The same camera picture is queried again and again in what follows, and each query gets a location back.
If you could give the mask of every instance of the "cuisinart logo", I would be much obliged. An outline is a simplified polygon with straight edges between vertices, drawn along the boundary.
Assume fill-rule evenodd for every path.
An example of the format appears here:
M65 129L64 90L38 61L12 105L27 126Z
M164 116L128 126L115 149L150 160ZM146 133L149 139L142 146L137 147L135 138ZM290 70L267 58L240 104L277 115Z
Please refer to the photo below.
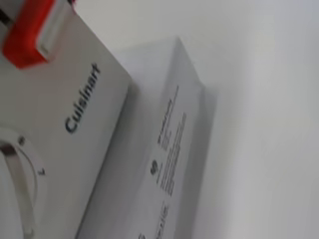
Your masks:
M73 103L74 112L68 118L66 118L66 130L68 133L74 133L77 131L79 123L81 122L82 115L84 114L86 107L90 101L94 87L98 81L98 75L100 69L96 63L92 64L92 71L88 77L88 81L82 90L79 90L79 99L76 103Z

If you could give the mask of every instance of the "cuisinart appliance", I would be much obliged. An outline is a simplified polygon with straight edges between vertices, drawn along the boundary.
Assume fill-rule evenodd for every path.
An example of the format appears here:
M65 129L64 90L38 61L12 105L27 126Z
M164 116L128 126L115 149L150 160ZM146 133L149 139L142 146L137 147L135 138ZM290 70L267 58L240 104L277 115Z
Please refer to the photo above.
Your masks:
M75 238L130 76L74 1L0 1L0 231Z

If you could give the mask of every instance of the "red clip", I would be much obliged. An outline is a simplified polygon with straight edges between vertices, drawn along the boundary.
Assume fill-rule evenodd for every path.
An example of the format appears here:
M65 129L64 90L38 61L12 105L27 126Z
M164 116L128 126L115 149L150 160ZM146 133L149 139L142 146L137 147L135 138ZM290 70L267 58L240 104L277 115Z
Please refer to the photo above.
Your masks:
M3 46L3 55L17 68L47 62L36 49L37 37L55 0L26 0Z

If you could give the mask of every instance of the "white surface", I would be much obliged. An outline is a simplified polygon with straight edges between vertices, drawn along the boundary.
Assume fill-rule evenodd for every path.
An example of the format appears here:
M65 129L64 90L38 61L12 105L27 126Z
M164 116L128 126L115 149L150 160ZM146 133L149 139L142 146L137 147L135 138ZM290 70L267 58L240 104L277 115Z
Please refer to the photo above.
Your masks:
M191 154L200 151L196 142L202 141L202 137L197 132L203 127L210 130L208 126L201 125L202 118L207 115L203 103L205 90L180 40L139 47L134 54L133 51L123 52L122 59L120 56L119 61L124 62L127 69L134 69L133 72L137 64L148 65L150 69L156 69L158 61L169 65L164 78L157 78L156 71L145 79L134 78L139 83L139 90L148 82L152 85L149 94L160 95L160 99L155 104L156 119L152 130L148 130L152 138L150 144L145 145L148 163L143 181L131 201L126 220L121 223L122 230L119 230L118 236L110 236L131 239L157 235L158 238L170 239L178 233L179 213L190 210L182 207L182 202L187 200L183 195L189 190L186 179L194 176L194 171L187 169L192 162L200 162L198 154ZM152 173L154 162L159 171Z
M192 238L319 237L318 1L82 0L78 11L111 49L182 35L219 90Z

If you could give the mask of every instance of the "red plastic part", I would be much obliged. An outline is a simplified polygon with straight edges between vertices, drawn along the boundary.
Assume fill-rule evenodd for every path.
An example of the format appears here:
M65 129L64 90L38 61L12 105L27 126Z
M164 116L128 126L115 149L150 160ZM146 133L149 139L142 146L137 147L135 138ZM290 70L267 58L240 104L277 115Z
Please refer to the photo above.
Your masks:
M55 0L26 0L11 32L5 40L3 55L17 68L23 69L47 62L36 43Z

